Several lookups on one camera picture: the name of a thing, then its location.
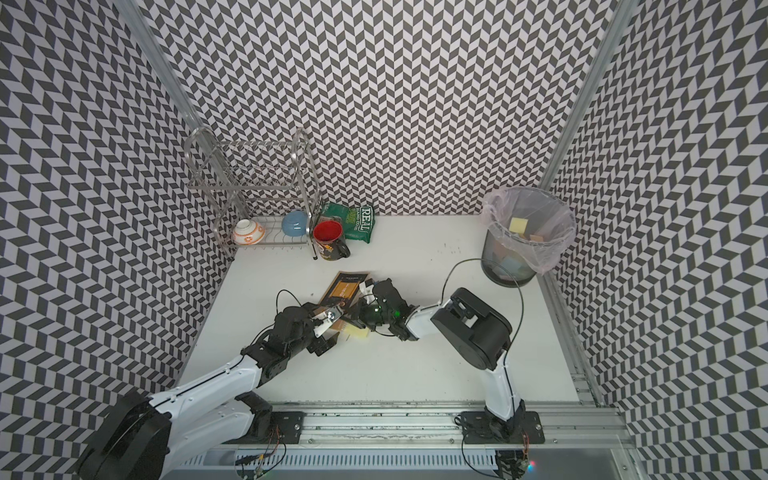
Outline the brown black scroll book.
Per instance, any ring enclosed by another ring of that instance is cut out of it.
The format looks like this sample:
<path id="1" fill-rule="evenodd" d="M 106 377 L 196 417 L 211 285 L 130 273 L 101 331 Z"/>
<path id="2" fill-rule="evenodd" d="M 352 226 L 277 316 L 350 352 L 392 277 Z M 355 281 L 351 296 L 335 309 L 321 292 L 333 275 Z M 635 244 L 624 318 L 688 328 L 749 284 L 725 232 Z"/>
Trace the brown black scroll book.
<path id="1" fill-rule="evenodd" d="M 368 272 L 339 272 L 319 301 L 318 306 L 338 306 L 343 312 L 341 319 L 344 320 L 346 310 L 359 300 L 358 285 L 368 279 L 369 276 Z"/>

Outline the green snack bag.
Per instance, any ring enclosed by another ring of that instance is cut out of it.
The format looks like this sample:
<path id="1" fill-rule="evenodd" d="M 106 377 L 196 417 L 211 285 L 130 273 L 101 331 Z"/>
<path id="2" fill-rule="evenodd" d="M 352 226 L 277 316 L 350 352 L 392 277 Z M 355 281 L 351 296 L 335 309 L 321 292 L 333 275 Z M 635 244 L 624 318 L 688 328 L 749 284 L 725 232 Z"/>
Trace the green snack bag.
<path id="1" fill-rule="evenodd" d="M 369 243 L 375 226 L 375 209 L 370 204 L 348 207 L 342 204 L 326 202 L 322 217 L 338 221 L 342 225 L 346 240 Z"/>

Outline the blue ceramic bowl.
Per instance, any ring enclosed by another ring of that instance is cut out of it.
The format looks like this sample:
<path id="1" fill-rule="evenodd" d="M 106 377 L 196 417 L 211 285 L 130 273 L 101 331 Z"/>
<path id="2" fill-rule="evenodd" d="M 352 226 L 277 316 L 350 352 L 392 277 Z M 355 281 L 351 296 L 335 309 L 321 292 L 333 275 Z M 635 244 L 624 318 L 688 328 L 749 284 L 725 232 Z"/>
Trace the blue ceramic bowl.
<path id="1" fill-rule="evenodd" d="M 306 234 L 308 215 L 304 211 L 294 210 L 286 214 L 281 221 L 281 230 L 289 238 L 299 238 Z"/>

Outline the yellow sticky note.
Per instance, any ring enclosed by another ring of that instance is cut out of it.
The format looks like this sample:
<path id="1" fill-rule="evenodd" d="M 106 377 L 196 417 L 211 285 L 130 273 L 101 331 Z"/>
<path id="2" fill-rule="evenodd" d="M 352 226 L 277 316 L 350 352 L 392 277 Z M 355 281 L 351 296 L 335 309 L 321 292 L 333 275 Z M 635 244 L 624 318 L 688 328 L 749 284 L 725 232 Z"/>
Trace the yellow sticky note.
<path id="1" fill-rule="evenodd" d="M 365 339 L 369 336 L 370 330 L 368 328 L 358 328 L 354 325 L 347 324 L 343 333 L 348 336 L 349 339 Z"/>
<path id="2" fill-rule="evenodd" d="M 508 230 L 511 233 L 524 235 L 527 230 L 528 220 L 526 218 L 512 217 L 509 222 Z"/>

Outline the yellow sticky note in bin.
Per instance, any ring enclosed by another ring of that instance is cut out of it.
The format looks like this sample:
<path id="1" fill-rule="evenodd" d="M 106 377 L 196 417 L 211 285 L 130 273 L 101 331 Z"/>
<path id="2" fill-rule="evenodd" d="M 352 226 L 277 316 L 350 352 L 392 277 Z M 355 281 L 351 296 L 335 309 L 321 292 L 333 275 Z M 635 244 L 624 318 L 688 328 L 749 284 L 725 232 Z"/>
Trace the yellow sticky note in bin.
<path id="1" fill-rule="evenodd" d="M 509 222 L 508 230 L 511 233 L 524 235 L 527 230 L 528 220 L 526 218 L 512 217 Z"/>

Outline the white orange patterned bowl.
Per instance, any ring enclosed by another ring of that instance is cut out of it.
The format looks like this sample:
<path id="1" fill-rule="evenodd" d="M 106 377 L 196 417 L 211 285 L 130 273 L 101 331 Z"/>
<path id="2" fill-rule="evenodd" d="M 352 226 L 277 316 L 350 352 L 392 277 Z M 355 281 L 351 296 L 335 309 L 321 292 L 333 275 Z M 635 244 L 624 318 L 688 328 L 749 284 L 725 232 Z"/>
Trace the white orange patterned bowl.
<path id="1" fill-rule="evenodd" d="M 239 220 L 233 229 L 232 239 L 236 245 L 256 245 L 266 235 L 264 226 L 253 219 Z"/>

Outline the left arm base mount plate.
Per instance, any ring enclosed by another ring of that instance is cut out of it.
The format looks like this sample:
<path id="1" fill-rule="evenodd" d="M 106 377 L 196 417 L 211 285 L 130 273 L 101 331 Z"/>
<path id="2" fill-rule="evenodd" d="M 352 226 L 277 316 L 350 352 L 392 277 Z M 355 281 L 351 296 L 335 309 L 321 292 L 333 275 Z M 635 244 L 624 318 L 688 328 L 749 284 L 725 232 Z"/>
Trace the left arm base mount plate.
<path id="1" fill-rule="evenodd" d="M 298 444 L 303 431 L 305 413 L 302 411 L 273 411 L 269 417 L 257 416 L 249 430 L 227 444 Z"/>

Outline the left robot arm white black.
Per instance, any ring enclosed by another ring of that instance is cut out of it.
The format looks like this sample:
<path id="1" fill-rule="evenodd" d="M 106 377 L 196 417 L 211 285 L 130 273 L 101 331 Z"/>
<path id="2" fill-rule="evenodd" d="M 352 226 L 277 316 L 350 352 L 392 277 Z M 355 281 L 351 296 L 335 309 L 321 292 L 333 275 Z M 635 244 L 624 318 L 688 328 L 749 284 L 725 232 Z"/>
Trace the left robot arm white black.
<path id="1" fill-rule="evenodd" d="M 335 340 L 338 307 L 288 306 L 231 361 L 169 390 L 120 397 L 86 441 L 74 466 L 80 479 L 161 479 L 188 459 L 248 434 L 263 436 L 272 406 L 256 392 L 307 350 Z"/>

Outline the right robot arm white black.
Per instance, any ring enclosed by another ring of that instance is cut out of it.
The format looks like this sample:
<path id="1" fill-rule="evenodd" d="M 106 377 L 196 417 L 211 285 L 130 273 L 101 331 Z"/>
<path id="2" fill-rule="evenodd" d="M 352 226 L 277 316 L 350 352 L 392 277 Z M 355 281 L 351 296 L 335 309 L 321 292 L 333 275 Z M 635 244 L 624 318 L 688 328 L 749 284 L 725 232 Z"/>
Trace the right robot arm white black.
<path id="1" fill-rule="evenodd" d="M 342 316 L 358 328 L 386 327 L 401 341 L 418 341 L 441 334 L 472 367 L 482 372 L 485 409 L 510 422 L 524 410 L 508 366 L 513 344 L 511 323 L 466 288 L 433 305 L 415 306 L 404 300 L 390 279 L 361 284 L 361 294 Z"/>

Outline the mesh trash bin with liner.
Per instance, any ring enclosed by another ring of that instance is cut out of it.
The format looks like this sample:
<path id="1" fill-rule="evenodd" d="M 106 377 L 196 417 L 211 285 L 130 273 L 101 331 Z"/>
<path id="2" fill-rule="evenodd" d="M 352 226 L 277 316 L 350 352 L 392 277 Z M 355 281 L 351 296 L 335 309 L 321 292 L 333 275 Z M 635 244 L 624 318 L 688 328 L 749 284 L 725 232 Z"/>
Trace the mesh trash bin with liner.
<path id="1" fill-rule="evenodd" d="M 528 220 L 524 235 L 508 230 L 512 217 Z M 554 269 L 577 233 L 575 214 L 568 205 L 533 187 L 503 187 L 487 193 L 481 222 L 486 228 L 481 267 L 492 282 L 509 288 Z"/>

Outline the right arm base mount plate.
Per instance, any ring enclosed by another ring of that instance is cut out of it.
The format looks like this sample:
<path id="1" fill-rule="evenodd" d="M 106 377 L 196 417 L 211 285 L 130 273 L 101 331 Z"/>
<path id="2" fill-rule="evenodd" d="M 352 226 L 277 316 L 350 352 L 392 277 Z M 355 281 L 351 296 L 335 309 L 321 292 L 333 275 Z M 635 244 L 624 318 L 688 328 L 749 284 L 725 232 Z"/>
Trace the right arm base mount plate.
<path id="1" fill-rule="evenodd" d="M 501 420 L 488 411 L 464 411 L 454 418 L 464 442 L 479 444 L 532 444 L 545 443 L 545 436 L 537 412 L 518 412 L 510 420 Z"/>

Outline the yellow sticky note bottom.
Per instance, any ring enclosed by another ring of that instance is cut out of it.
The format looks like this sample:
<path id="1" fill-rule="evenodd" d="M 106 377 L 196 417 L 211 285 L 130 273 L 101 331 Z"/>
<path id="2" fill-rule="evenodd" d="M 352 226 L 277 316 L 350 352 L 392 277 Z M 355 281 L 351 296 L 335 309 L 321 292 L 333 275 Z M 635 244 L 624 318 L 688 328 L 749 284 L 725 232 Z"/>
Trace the yellow sticky note bottom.
<path id="1" fill-rule="evenodd" d="M 354 325 L 347 324 L 343 333 L 348 336 L 349 339 L 365 339 L 369 336 L 370 330 L 368 328 L 358 328 Z"/>

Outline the aluminium front rail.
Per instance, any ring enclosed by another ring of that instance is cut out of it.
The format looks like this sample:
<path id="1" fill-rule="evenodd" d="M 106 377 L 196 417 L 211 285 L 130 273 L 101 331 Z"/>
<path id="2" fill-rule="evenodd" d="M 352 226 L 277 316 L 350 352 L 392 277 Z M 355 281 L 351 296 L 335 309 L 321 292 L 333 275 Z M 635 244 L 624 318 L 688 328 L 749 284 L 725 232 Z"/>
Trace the aluminium front rail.
<path id="1" fill-rule="evenodd" d="M 225 442 L 175 469 L 230 467 L 242 479 L 300 470 L 453 470 L 474 479 L 648 476 L 627 428 L 610 408 L 533 405 L 529 411 L 538 413 L 544 430 L 540 445 L 465 443 L 454 418 L 480 411 L 470 404 L 277 404 L 273 411 L 305 413 L 298 444 Z"/>

